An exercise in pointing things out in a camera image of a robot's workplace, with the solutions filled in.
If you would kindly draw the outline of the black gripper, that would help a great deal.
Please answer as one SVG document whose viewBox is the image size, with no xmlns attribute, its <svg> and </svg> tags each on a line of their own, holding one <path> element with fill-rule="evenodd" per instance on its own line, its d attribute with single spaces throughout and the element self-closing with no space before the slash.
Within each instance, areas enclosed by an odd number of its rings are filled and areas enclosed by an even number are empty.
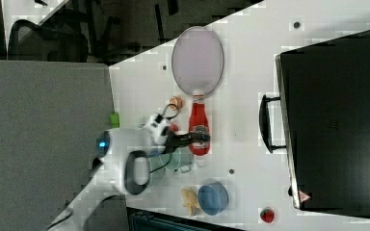
<svg viewBox="0 0 370 231">
<path fill-rule="evenodd" d="M 168 130 L 164 153 L 172 154 L 176 149 L 175 146 L 184 147 L 192 143 L 209 142 L 209 141 L 210 141 L 210 136 L 206 134 L 187 133 L 187 134 L 176 136 L 174 131 Z"/>
</svg>

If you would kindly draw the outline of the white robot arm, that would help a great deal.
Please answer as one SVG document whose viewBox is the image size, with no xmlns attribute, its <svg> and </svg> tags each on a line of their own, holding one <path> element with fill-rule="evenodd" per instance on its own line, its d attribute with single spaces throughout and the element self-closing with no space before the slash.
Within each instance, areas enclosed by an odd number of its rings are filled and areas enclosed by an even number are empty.
<svg viewBox="0 0 370 231">
<path fill-rule="evenodd" d="M 83 231 L 99 204 L 117 195 L 139 195 L 150 183 L 149 159 L 172 154 L 195 142 L 209 142 L 203 133 L 179 135 L 172 129 L 110 129 L 108 149 L 89 183 L 44 231 Z"/>
</svg>

